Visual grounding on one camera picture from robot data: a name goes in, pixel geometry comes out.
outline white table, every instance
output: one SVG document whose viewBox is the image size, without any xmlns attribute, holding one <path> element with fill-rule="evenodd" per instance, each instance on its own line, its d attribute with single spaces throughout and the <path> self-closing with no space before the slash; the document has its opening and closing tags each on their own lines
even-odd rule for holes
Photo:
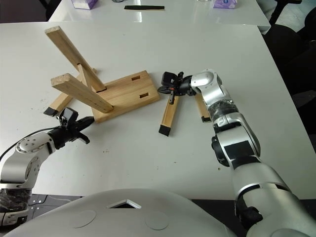
<svg viewBox="0 0 316 237">
<path fill-rule="evenodd" d="M 124 10 L 125 5 L 164 5 L 165 11 Z M 52 21 L 101 21 L 186 24 L 246 24 L 264 32 L 269 21 L 256 0 L 238 0 L 235 9 L 213 9 L 211 2 L 197 0 L 99 0 L 92 10 L 76 9 L 71 0 L 62 0 L 50 18 Z"/>
<path fill-rule="evenodd" d="M 262 160 L 299 198 L 316 198 L 311 184 L 316 155 L 256 26 L 1 24 L 0 152 L 32 131 L 58 124 L 43 114 L 59 94 L 50 79 L 77 72 L 44 34 L 56 25 L 104 82 L 147 70 L 158 87 L 165 71 L 191 75 L 215 69 L 257 134 Z M 167 98 L 84 130 L 91 143 L 68 143 L 51 155 L 34 193 L 88 195 L 142 187 L 188 198 L 233 199 L 230 169 L 217 162 L 214 131 L 201 122 L 193 97 L 181 98 L 170 137 L 158 133 Z M 80 118 L 92 115 L 79 101 L 69 106 Z"/>
</svg>

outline wooden leg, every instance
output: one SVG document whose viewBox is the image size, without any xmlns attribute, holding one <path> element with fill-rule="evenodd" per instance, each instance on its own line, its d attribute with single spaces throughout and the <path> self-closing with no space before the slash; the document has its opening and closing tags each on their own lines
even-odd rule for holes
<svg viewBox="0 0 316 237">
<path fill-rule="evenodd" d="M 81 81 L 80 74 L 76 78 L 77 80 Z M 71 100 L 72 96 L 67 95 L 63 92 L 60 93 L 60 95 L 54 100 L 54 102 L 51 103 L 50 106 L 44 111 L 44 114 L 55 116 L 56 114 L 61 112 Z"/>
<path fill-rule="evenodd" d="M 67 37 L 64 31 L 60 28 L 60 26 L 49 28 L 45 30 L 45 33 L 78 71 L 78 64 L 81 64 L 86 69 L 91 85 L 96 91 L 102 91 L 106 89 L 104 84 L 93 72 L 89 64 L 81 56 L 79 51 Z"/>
<path fill-rule="evenodd" d="M 169 100 L 168 100 L 167 106 L 164 110 L 164 114 L 163 114 L 162 122 L 160 125 L 159 133 L 166 135 L 167 137 L 169 136 L 169 133 L 171 130 L 172 121 L 173 121 L 174 115 L 176 113 L 178 102 L 179 102 L 179 97 L 180 96 L 174 97 L 173 105 L 170 105 Z"/>
<path fill-rule="evenodd" d="M 88 77 L 86 69 L 81 64 L 78 64 L 78 70 L 81 82 L 85 84 L 85 86 L 88 87 L 90 90 L 92 90 L 90 79 Z"/>
<path fill-rule="evenodd" d="M 198 107 L 199 113 L 201 115 L 202 122 L 211 122 L 211 117 L 209 115 L 209 112 L 206 109 L 206 105 L 203 101 L 202 95 L 196 94 L 195 99 L 197 102 L 197 107 Z"/>
<path fill-rule="evenodd" d="M 107 113 L 113 109 L 110 103 L 70 74 L 64 74 L 51 79 L 51 85 L 102 113 Z"/>
</svg>

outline purple box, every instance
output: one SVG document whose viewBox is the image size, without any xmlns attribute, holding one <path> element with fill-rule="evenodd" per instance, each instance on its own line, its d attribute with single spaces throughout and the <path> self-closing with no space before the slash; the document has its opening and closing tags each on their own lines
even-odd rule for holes
<svg viewBox="0 0 316 237">
<path fill-rule="evenodd" d="M 71 0 L 74 8 L 79 9 L 92 9 L 98 0 Z"/>
<path fill-rule="evenodd" d="M 237 5 L 237 0 L 212 0 L 213 8 L 233 9 Z"/>
</svg>

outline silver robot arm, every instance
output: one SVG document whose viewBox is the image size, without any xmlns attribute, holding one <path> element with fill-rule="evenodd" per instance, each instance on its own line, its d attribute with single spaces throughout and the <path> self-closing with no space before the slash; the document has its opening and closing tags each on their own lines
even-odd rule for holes
<svg viewBox="0 0 316 237">
<path fill-rule="evenodd" d="M 66 142 L 78 138 L 89 143 L 80 131 L 92 124 L 94 118 L 76 121 L 77 117 L 76 111 L 66 108 L 59 116 L 60 126 L 17 142 L 14 153 L 5 161 L 0 172 L 0 227 L 17 226 L 26 221 L 32 188 L 40 166 L 50 154 L 64 147 Z"/>
<path fill-rule="evenodd" d="M 248 237 L 316 237 L 316 222 L 270 166 L 259 159 L 260 144 L 213 70 L 192 76 L 215 130 L 212 148 L 232 169 L 235 214 Z"/>
</svg>

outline wooden block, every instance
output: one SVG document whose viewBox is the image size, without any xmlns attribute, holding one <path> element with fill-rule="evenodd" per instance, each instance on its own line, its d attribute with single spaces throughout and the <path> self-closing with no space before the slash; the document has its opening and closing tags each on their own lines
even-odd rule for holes
<svg viewBox="0 0 316 237">
<path fill-rule="evenodd" d="M 51 85 L 99 111 L 113 110 L 111 104 L 68 73 L 51 79 Z"/>
<path fill-rule="evenodd" d="M 60 28 L 60 26 L 52 27 L 45 30 L 45 34 L 51 41 L 59 48 L 63 55 L 71 62 L 71 64 L 78 70 L 78 64 L 81 64 L 87 71 L 92 87 L 96 91 L 105 90 L 106 87 L 100 81 L 98 76 L 90 68 L 86 60 L 81 56 L 79 51 Z"/>
<path fill-rule="evenodd" d="M 166 135 L 167 137 L 169 136 L 169 133 L 171 130 L 172 121 L 173 121 L 174 115 L 175 115 L 177 107 L 178 107 L 179 98 L 180 98 L 180 96 L 174 97 L 173 105 L 170 105 L 170 103 L 169 103 L 170 99 L 169 99 L 167 106 L 164 110 L 162 122 L 161 122 L 161 125 L 159 128 L 159 133 Z"/>
<path fill-rule="evenodd" d="M 98 92 L 113 105 L 113 110 L 102 113 L 94 108 L 96 122 L 103 122 L 159 100 L 157 89 L 146 71 L 106 83 L 106 90 Z"/>
<path fill-rule="evenodd" d="M 81 81 L 80 74 L 76 77 L 77 80 Z M 54 100 L 53 103 L 44 111 L 44 114 L 49 116 L 55 116 L 59 112 L 61 112 L 67 104 L 72 100 L 72 96 L 67 95 L 65 93 L 60 93 L 59 96 Z"/>
<path fill-rule="evenodd" d="M 199 113 L 201 115 L 202 122 L 211 122 L 211 117 L 209 115 L 209 112 L 206 109 L 206 105 L 205 105 L 202 95 L 196 94 L 195 99 L 197 102 Z"/>
</svg>

